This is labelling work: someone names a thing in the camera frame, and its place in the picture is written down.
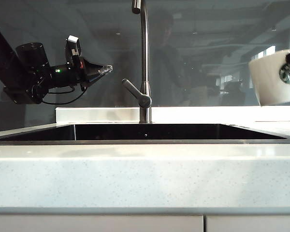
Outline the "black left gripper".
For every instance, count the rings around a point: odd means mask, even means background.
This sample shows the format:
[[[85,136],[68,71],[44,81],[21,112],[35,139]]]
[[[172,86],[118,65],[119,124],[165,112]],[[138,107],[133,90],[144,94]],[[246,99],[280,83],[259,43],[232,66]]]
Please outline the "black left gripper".
[[[103,74],[113,71],[112,65],[94,64],[83,58],[84,69],[79,65],[63,64],[50,67],[51,79],[50,87],[67,87],[75,86],[81,83],[82,88],[89,88],[102,77]]]

